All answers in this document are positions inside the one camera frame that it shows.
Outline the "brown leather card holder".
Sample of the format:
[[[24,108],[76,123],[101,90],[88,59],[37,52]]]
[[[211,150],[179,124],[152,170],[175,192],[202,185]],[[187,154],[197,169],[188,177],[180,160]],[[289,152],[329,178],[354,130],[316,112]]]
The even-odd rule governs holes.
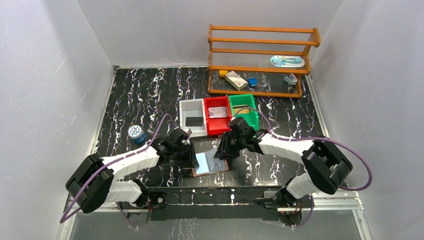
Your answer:
[[[226,160],[214,158],[217,150],[218,149],[214,147],[213,149],[206,152],[195,154],[198,166],[192,170],[193,177],[200,177],[229,170],[229,165]]]

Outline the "grey numbered credit card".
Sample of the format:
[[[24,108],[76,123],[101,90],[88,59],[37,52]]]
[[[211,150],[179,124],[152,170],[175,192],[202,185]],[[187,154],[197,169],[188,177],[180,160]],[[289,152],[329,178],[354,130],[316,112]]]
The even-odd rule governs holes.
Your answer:
[[[210,119],[227,118],[228,111],[226,106],[209,107],[207,109]]]

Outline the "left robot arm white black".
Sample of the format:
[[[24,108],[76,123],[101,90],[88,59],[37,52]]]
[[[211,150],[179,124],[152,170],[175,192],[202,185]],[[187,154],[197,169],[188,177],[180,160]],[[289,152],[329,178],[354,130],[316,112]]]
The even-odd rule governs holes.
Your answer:
[[[169,163],[181,168],[198,167],[191,135],[190,128],[178,127],[140,149],[109,157],[91,154],[68,179],[65,188],[86,214],[104,203],[127,202],[137,208],[153,205],[159,195],[157,191],[149,190],[140,180],[122,178]]]

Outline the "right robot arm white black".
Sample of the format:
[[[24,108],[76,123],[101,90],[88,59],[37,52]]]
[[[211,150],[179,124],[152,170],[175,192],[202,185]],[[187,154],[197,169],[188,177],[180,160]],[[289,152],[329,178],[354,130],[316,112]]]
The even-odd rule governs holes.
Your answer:
[[[275,196],[288,207],[295,207],[302,197],[321,191],[333,195],[353,169],[352,163],[327,139],[289,140],[275,137],[269,130],[255,130],[243,117],[229,123],[214,158],[233,160],[242,150],[278,156],[302,164],[306,170],[292,177]]]

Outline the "black card in white bin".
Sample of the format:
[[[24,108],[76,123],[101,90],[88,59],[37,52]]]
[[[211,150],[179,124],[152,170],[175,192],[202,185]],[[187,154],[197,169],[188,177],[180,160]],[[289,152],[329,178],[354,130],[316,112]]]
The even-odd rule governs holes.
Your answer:
[[[203,127],[204,119],[203,117],[190,116],[185,118],[184,124],[186,127]]]

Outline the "gold card in green bin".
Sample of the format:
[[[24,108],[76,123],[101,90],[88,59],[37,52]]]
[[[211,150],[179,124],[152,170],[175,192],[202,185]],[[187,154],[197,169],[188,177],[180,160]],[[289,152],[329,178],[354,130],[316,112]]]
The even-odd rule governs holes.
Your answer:
[[[249,114],[250,113],[250,110],[248,108],[246,108],[246,109],[233,108],[233,112],[234,113],[237,113],[238,112],[239,115],[242,115],[242,114]]]

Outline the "red plastic bin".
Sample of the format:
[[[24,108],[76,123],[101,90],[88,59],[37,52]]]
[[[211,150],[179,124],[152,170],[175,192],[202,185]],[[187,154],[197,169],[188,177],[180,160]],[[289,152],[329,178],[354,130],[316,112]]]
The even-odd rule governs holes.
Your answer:
[[[208,136],[221,135],[230,130],[232,117],[230,102],[227,96],[204,98],[206,130]]]

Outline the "white plastic bin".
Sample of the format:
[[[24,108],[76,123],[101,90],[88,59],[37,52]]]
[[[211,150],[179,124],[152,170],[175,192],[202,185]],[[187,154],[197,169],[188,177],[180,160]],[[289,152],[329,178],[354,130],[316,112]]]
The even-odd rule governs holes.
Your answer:
[[[179,101],[179,124],[181,129],[191,130],[191,138],[208,135],[203,98]]]

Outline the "green plastic bin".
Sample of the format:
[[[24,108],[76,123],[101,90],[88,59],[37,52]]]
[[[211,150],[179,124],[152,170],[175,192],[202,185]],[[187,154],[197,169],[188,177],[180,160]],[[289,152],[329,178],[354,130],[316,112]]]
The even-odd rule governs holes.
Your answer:
[[[236,117],[243,117],[255,130],[259,129],[259,114],[255,110],[250,109],[256,109],[255,99],[252,94],[229,95],[228,100],[232,115],[240,109],[248,107],[241,110]]]

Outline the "blue patterned can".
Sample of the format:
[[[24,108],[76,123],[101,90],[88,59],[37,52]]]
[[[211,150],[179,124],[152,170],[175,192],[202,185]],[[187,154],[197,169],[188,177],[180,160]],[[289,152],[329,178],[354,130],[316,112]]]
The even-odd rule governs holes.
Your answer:
[[[146,134],[140,125],[131,125],[127,130],[129,138],[135,144],[142,144],[146,140]]]

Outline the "small blue block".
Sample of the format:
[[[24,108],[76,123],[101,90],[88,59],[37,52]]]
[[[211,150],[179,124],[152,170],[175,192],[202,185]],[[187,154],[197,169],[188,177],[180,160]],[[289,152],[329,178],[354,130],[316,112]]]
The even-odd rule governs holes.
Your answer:
[[[256,86],[257,86],[257,84],[258,84],[258,80],[257,80],[255,77],[251,77],[251,78],[249,78],[249,79],[247,80],[247,82],[248,82],[248,85],[249,85],[249,87],[250,87],[250,88],[254,88],[254,87],[256,87]]]

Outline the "small yellow block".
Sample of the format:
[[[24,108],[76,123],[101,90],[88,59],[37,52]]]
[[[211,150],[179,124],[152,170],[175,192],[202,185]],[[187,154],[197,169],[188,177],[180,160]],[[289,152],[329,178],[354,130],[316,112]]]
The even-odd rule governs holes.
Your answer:
[[[219,70],[218,73],[219,73],[219,76],[221,78],[224,78],[228,74],[228,71],[227,70]]]

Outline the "wooden orange shelf rack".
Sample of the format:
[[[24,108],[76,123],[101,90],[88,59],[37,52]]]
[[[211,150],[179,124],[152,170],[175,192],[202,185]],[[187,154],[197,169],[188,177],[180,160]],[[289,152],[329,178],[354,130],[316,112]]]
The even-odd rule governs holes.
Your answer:
[[[208,93],[252,94],[261,97],[301,98],[302,77],[311,72],[310,50],[318,48],[321,36],[318,28],[281,28],[257,26],[213,25],[208,27]],[[301,57],[305,65],[299,68],[275,67],[273,56]],[[244,80],[257,79],[256,87],[235,89],[219,70],[234,71]],[[284,77],[294,74],[296,85]]]

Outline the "light blue tape dispenser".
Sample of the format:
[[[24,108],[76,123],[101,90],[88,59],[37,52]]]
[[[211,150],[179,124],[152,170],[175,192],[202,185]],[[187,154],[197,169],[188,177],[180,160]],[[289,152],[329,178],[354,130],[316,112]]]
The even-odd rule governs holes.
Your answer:
[[[283,78],[283,80],[285,82],[287,82],[288,84],[290,84],[290,85],[296,85],[297,82],[299,81],[298,78],[293,73],[290,73],[289,75],[286,75]]]

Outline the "black metal base frame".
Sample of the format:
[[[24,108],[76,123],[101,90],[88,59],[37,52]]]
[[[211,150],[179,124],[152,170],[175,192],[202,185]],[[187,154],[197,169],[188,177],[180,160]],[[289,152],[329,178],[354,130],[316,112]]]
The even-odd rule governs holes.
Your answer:
[[[151,187],[141,206],[120,202],[118,207],[137,225],[138,215],[146,214],[147,221],[260,219],[297,227],[310,218],[314,203],[310,195],[286,199],[278,186]]]

